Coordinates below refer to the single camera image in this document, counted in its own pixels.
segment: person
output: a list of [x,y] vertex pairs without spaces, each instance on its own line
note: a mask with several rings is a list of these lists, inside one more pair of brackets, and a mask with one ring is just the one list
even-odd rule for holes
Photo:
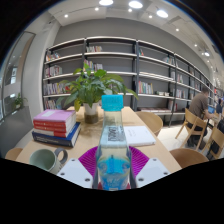
[[221,114],[222,113],[222,105],[221,105],[221,103],[222,103],[222,100],[219,99],[218,104],[216,106],[216,113],[217,114]]
[[[213,114],[209,114],[208,112],[208,96],[209,96],[209,90],[206,88],[206,86],[202,87],[201,93],[198,93],[192,100],[189,111],[194,114],[195,116],[201,118],[202,120],[205,119],[211,119],[214,117]],[[188,127],[192,128],[193,124],[188,123]],[[196,126],[195,131],[202,131],[201,127]],[[205,129],[204,136],[207,135],[208,131],[207,128]],[[194,144],[197,145],[198,141],[200,139],[200,135],[191,135],[191,137],[188,139],[188,146],[193,147]],[[205,146],[205,142],[201,141],[201,144],[199,146],[199,149],[203,149]]]

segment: green mug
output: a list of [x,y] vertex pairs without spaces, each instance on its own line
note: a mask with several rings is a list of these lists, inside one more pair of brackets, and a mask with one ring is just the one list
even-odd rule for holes
[[[58,155],[62,151],[64,156],[62,160],[59,161]],[[40,169],[48,171],[52,174],[57,174],[67,159],[68,153],[63,148],[57,148],[55,152],[52,152],[49,149],[39,149],[33,152],[33,154],[30,156],[29,164],[39,167]]]

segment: ceiling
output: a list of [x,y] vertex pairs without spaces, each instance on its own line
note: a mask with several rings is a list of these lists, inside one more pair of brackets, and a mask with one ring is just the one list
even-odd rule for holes
[[[212,43],[201,27],[183,11],[166,1],[139,1],[143,3],[143,8],[133,9],[131,13],[128,12],[130,8],[128,3],[130,0],[114,0],[114,4],[107,7],[99,5],[99,0],[66,0],[50,8],[48,12],[51,14],[50,20],[53,21],[56,19],[61,26],[67,26],[84,20],[105,19],[109,17],[136,20],[156,26],[174,35],[197,53],[208,66],[211,77],[213,76],[216,81],[218,78],[221,88],[224,89],[224,66],[222,58],[215,51],[212,46],[214,43]],[[157,16],[157,7],[164,9],[169,15],[168,18],[164,19]],[[209,52],[209,58],[202,55],[205,50]]]

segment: plant pot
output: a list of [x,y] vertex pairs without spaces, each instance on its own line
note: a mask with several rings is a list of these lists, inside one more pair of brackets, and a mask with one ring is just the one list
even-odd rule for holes
[[93,103],[92,108],[87,103],[83,103],[84,105],[84,118],[87,124],[95,124],[98,122],[98,103]]

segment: desk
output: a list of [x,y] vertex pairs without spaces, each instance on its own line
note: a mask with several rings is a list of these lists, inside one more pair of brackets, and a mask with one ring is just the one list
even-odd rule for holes
[[[122,109],[122,119],[123,126],[146,126],[145,123],[135,114],[135,112],[130,107],[124,107],[124,109]],[[76,121],[81,122],[81,131],[79,133],[75,146],[74,148],[63,147],[68,152],[68,160],[71,158],[79,158],[86,151],[99,144],[101,130],[103,126],[103,110],[99,107],[98,123],[86,124],[84,122],[84,108],[81,107],[79,112],[76,113]],[[150,129],[149,131],[156,139],[156,144],[152,146],[141,146],[137,148],[149,158],[157,157],[164,164],[167,170],[170,171],[170,173],[174,173],[180,170],[180,165],[173,158],[170,152],[165,148],[165,146],[160,142],[160,140],[153,134]],[[61,146],[39,143],[32,140],[26,145],[26,147],[17,157],[16,161],[28,164],[30,155],[34,151],[44,148],[54,151],[57,147]]]

